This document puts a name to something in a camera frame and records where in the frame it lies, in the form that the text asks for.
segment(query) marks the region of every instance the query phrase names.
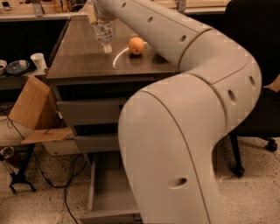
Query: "white robotic arm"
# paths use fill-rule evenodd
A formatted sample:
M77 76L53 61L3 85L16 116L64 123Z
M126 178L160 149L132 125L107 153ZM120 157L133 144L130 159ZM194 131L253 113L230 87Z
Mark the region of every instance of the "white robotic arm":
M135 93L119 119L122 160L144 223L227 222L212 150L256 105L254 58L214 28L149 0L95 0L182 74Z

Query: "bottle cap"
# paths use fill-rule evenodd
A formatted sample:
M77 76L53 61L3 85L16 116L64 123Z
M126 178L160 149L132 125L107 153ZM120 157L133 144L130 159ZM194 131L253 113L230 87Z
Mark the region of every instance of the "bottle cap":
M111 45L105 45L104 46L104 52L105 53L111 53L112 52L112 46Z

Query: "floor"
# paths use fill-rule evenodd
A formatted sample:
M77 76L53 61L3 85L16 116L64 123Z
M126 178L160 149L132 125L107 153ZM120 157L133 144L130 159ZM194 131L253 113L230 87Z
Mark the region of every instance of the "floor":
M20 144L21 137L9 128L0 115L0 145ZM16 124L26 137L30 130ZM228 224L278 224L280 223L280 151L269 152L258 138L240 137L241 157L246 169L242 178L229 170L234 164L228 137L220 140L213 151L213 161L220 196L226 211ZM52 157L40 144L35 155L45 175L57 186L64 185L71 176L71 165L77 155ZM26 170L26 178L37 189L16 184L16 194L9 188L11 176L0 164L0 223L1 224L63 224L75 223L66 209L64 189L50 187L43 179L36 158L32 155ZM78 171L85 161L77 159ZM67 189L66 201L73 216L79 221L88 207L90 166L73 179Z

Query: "box flap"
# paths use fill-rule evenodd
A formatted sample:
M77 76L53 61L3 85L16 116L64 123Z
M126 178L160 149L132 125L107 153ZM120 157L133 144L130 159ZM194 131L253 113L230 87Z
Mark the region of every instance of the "box flap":
M53 93L43 81L34 76L28 78L9 114L9 118L29 129L58 127Z
M59 141L70 136L72 133L69 127L63 129L35 129L21 144Z

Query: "cardboard box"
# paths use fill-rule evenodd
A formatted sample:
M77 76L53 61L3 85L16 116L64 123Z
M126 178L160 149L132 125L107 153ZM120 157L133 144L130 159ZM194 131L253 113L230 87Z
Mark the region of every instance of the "cardboard box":
M21 144L42 143L51 155L79 153L69 127L58 128L60 119L49 86L32 76L18 97L9 118L33 130Z

